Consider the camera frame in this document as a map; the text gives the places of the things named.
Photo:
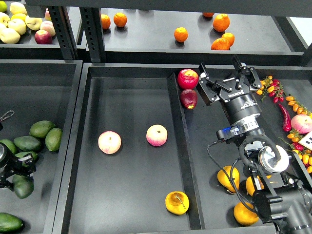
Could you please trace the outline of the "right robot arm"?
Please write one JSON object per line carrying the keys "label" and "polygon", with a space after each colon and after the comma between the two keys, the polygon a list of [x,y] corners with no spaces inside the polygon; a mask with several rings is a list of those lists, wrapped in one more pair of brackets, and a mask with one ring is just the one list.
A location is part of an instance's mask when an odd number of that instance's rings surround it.
{"label": "right robot arm", "polygon": [[199,65],[197,90],[206,105],[220,101],[229,127],[217,131],[217,142],[234,143],[255,189],[247,209],[278,234],[312,231],[312,180],[295,152],[286,152],[257,123],[261,109],[254,92],[262,84],[253,67],[232,58],[235,71],[225,79],[210,77]]}

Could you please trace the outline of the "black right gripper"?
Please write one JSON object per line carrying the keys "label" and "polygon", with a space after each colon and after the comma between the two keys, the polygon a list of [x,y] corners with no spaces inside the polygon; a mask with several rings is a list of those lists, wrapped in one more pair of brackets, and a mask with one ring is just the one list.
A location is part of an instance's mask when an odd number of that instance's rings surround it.
{"label": "black right gripper", "polygon": [[261,88],[259,76],[254,67],[242,63],[237,55],[232,57],[234,77],[226,82],[212,78],[204,63],[199,65],[197,90],[207,106],[220,102],[230,125],[242,122],[248,117],[257,118],[262,113],[254,95]]}

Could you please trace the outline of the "yellow pear under arm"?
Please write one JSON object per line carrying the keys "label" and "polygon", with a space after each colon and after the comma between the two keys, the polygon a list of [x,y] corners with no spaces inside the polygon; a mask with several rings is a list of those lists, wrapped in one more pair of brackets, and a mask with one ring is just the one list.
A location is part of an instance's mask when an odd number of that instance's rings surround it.
{"label": "yellow pear under arm", "polygon": [[[253,196],[253,194],[255,192],[255,188],[254,188],[254,184],[253,184],[251,176],[246,179],[246,184],[245,185],[246,185],[247,193],[250,196]],[[261,187],[261,189],[264,189],[264,185],[263,185],[262,181],[260,181],[260,187]]]}

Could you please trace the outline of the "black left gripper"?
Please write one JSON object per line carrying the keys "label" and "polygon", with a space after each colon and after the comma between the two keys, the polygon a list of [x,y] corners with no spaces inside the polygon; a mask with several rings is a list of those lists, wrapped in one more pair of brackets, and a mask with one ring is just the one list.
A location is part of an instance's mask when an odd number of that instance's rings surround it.
{"label": "black left gripper", "polygon": [[7,180],[14,174],[32,177],[36,171],[36,164],[32,155],[23,158],[16,157],[3,143],[0,144],[0,187],[14,190],[14,184]]}

